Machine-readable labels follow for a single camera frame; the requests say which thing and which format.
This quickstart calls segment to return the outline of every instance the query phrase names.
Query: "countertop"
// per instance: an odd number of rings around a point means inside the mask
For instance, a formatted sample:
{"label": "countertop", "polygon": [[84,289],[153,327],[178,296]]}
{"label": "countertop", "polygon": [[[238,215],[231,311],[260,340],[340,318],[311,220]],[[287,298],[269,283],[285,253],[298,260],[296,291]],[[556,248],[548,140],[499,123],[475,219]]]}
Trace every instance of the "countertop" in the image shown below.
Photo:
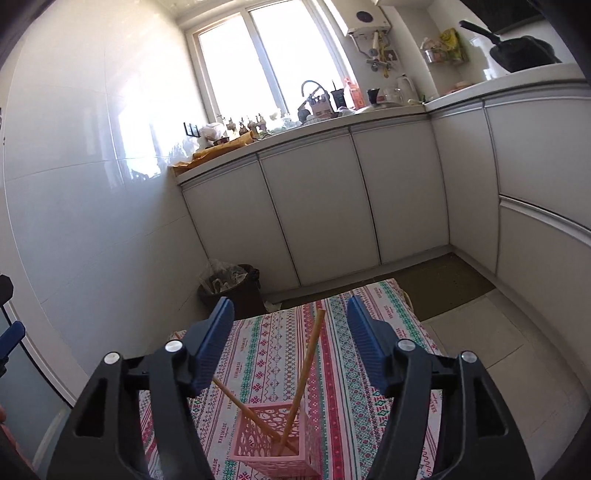
{"label": "countertop", "polygon": [[203,173],[218,168],[224,164],[234,161],[247,155],[255,154],[261,150],[280,145],[285,142],[297,140],[308,135],[313,135],[338,128],[346,128],[364,122],[382,120],[386,118],[396,118],[402,116],[421,115],[422,113],[432,112],[445,108],[455,103],[465,102],[474,98],[483,97],[492,93],[503,92],[517,89],[524,86],[543,85],[548,83],[560,82],[584,82],[583,72],[576,63],[557,63],[545,65],[533,69],[522,70],[520,72],[510,73],[504,77],[487,80],[471,87],[450,93],[441,98],[433,100],[426,105],[403,106],[397,108],[388,108],[375,110],[368,113],[359,113],[357,115],[348,115],[333,120],[326,120],[312,125],[293,128],[272,137],[254,142],[246,147],[239,148],[232,152],[221,155],[218,158],[208,161],[198,167],[180,174],[176,180],[181,185]]}

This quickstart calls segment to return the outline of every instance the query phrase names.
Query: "floor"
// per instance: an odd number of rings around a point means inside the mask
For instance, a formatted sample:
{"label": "floor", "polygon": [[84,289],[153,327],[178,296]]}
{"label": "floor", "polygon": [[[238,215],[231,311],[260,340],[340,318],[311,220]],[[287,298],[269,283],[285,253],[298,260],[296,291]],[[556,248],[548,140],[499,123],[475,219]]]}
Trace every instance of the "floor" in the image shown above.
{"label": "floor", "polygon": [[415,314],[449,356],[472,350],[486,366],[519,427],[541,479],[569,445],[589,398],[533,322],[455,254],[366,281],[287,300],[290,308],[394,277]]}

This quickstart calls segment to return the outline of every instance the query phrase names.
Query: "water heater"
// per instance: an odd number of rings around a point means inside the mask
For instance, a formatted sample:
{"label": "water heater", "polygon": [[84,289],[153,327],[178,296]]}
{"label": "water heater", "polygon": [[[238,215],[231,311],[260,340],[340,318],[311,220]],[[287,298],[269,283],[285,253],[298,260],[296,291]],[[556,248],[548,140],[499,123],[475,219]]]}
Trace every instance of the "water heater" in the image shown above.
{"label": "water heater", "polygon": [[390,23],[371,0],[326,0],[343,35],[371,35],[390,30]]}

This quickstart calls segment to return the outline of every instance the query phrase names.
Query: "silver screw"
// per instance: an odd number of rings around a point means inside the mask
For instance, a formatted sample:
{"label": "silver screw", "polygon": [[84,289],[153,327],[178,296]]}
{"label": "silver screw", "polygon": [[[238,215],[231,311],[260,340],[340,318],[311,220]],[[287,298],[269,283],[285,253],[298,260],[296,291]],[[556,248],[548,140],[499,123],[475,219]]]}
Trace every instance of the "silver screw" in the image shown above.
{"label": "silver screw", "polygon": [[398,348],[404,350],[405,352],[412,352],[415,349],[416,345],[412,340],[400,340],[398,342]]}
{"label": "silver screw", "polygon": [[164,345],[164,349],[170,353],[178,352],[181,348],[183,348],[183,343],[180,340],[170,340]]}
{"label": "silver screw", "polygon": [[473,364],[476,360],[478,360],[478,357],[474,352],[466,350],[465,352],[462,352],[462,360],[468,362],[469,364]]}
{"label": "silver screw", "polygon": [[105,355],[104,360],[107,365],[113,365],[119,361],[119,358],[120,356],[117,352],[111,352]]}

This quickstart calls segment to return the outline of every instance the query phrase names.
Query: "chopstick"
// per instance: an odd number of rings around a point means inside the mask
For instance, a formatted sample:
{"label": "chopstick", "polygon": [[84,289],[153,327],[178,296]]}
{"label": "chopstick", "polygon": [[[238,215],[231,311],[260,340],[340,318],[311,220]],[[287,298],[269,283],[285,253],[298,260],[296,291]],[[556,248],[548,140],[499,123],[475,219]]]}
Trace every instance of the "chopstick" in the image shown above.
{"label": "chopstick", "polygon": [[310,334],[310,341],[308,343],[308,350],[306,351],[306,358],[304,360],[304,365],[301,369],[300,379],[298,380],[297,390],[295,391],[295,397],[293,399],[293,403],[291,404],[289,415],[287,416],[287,423],[285,424],[285,429],[283,430],[283,436],[281,437],[281,441],[279,443],[279,451],[277,453],[277,456],[281,456],[281,454],[283,453],[283,449],[287,445],[287,439],[289,438],[291,429],[293,428],[298,408],[300,408],[301,398],[304,396],[304,392],[306,391],[306,384],[308,382],[308,377],[310,376],[310,369],[312,368],[312,362],[314,361],[316,345],[318,344],[318,338],[320,337],[320,331],[322,330],[322,324],[324,323],[325,314],[325,310],[318,309],[318,313],[316,314],[316,321],[314,322],[314,326],[312,327],[312,333]]}
{"label": "chopstick", "polygon": [[[234,394],[230,391],[230,389],[226,385],[224,385],[222,382],[220,382],[218,378],[213,377],[213,383],[215,383],[219,387],[219,389],[222,390],[224,392],[224,394],[234,403],[234,405],[236,405],[240,410],[242,410],[242,413],[244,414],[244,416],[247,419],[252,420],[255,423],[255,425],[257,425],[261,429],[261,431],[263,433],[266,433],[268,436],[270,436],[276,442],[281,441],[281,436],[275,430],[273,430],[271,427],[269,427],[269,425],[267,425],[266,422],[261,420],[261,418],[256,413],[254,413],[244,403],[242,403],[240,400],[238,400],[234,396]],[[291,445],[291,443],[288,443],[287,447],[289,448],[289,450],[294,452],[296,455],[298,454],[295,447],[293,447]]]}

